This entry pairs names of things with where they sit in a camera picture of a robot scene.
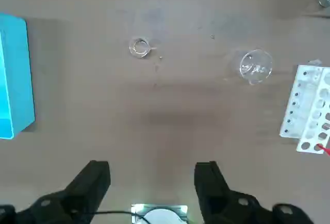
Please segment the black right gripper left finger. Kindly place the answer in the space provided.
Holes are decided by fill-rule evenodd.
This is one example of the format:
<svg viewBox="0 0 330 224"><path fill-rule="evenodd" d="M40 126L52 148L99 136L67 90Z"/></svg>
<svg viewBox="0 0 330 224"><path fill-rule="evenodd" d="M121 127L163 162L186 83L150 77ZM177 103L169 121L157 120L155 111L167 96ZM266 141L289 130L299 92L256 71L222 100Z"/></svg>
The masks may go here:
<svg viewBox="0 0 330 224"><path fill-rule="evenodd" d="M91 223L110 185L108 162L89 161L65 189L40 197L27 209L1 205L1 223Z"/></svg>

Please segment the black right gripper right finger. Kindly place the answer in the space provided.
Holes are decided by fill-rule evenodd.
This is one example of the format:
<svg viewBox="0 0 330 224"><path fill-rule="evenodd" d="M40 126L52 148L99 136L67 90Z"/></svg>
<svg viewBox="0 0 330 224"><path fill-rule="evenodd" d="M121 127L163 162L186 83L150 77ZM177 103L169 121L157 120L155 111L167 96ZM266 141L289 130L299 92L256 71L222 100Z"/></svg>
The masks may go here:
<svg viewBox="0 0 330 224"><path fill-rule="evenodd" d="M196 163L194 186L204 223L313 223L295 205L268 210L254 196L231 190L215 161Z"/></svg>

